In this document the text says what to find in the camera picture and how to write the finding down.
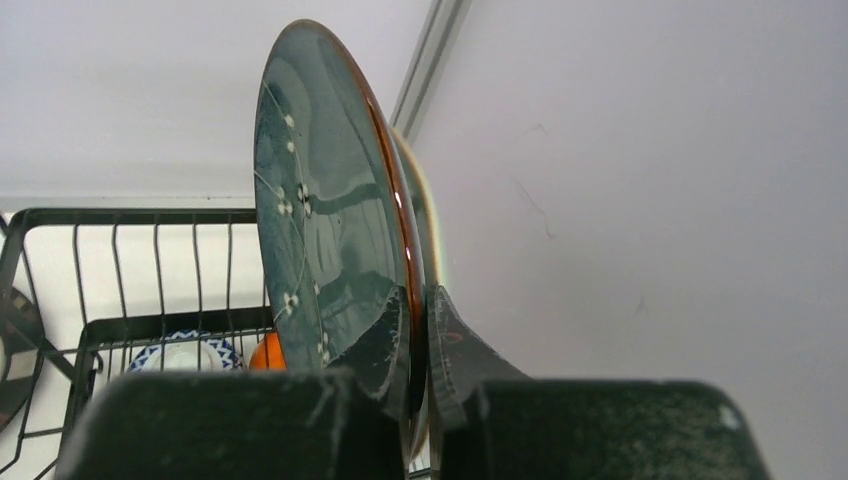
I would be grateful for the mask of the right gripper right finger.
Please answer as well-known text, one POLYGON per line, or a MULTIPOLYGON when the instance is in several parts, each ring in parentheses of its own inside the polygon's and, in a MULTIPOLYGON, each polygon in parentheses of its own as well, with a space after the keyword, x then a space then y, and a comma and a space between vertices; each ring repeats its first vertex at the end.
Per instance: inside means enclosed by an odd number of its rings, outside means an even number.
POLYGON ((694 381, 534 379, 427 294, 435 479, 766 479, 744 416, 694 381))

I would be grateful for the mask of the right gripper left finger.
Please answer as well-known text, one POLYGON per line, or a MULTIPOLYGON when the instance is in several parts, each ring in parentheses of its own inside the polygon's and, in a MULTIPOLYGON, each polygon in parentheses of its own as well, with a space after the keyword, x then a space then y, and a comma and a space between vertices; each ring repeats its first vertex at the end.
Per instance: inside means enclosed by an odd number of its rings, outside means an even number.
POLYGON ((405 479, 406 292, 324 369, 133 373, 95 396, 60 479, 405 479))

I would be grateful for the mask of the orange bowl white inside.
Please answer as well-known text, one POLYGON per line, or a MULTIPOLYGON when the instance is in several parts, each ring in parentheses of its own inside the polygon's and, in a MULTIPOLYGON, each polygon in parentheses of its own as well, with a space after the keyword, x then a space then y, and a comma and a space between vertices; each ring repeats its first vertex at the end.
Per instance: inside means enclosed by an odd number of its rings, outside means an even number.
POLYGON ((277 332, 268 333, 254 349, 248 363, 251 370, 286 370, 284 351, 277 332))

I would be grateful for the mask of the dark blue plate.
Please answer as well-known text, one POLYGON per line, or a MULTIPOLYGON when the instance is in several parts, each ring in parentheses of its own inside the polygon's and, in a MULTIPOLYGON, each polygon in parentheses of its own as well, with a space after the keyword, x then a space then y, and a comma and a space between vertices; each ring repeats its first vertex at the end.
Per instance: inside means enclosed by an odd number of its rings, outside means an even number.
POLYGON ((401 441, 426 433, 425 268, 403 158, 376 96, 340 39, 300 19, 262 74, 253 178, 265 287, 292 370, 326 368, 368 338, 363 367, 389 370, 401 441))

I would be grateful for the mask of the black wire dish rack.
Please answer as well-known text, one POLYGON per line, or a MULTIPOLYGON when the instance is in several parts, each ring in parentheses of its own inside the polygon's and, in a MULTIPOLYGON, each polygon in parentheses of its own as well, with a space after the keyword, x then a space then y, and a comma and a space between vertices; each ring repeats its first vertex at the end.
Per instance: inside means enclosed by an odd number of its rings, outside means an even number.
POLYGON ((1 314, 12 288, 45 338, 32 396, 1 431, 5 479, 60 479, 60 449, 96 395, 180 330, 227 339, 243 368, 274 331, 250 209, 31 208, 1 221, 1 314))

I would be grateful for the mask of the black striped rim plate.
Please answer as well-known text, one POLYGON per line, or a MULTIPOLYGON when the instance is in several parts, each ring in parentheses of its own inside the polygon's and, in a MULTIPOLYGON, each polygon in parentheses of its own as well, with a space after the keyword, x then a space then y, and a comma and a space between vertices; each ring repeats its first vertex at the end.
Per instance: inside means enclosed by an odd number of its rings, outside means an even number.
POLYGON ((32 396, 33 382, 42 361, 38 345, 45 338, 38 308, 17 288, 12 288, 11 307, 1 314, 1 431, 4 431, 32 396))

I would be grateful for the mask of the teal flower plate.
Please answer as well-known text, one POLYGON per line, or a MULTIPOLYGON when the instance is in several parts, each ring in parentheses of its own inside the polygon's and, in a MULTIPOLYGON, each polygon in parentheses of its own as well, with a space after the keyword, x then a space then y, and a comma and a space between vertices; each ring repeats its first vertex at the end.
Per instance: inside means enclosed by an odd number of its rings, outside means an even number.
POLYGON ((445 285, 443 245, 437 208, 429 181, 409 142, 401 132, 390 128, 406 176, 421 245, 425 284, 445 285))

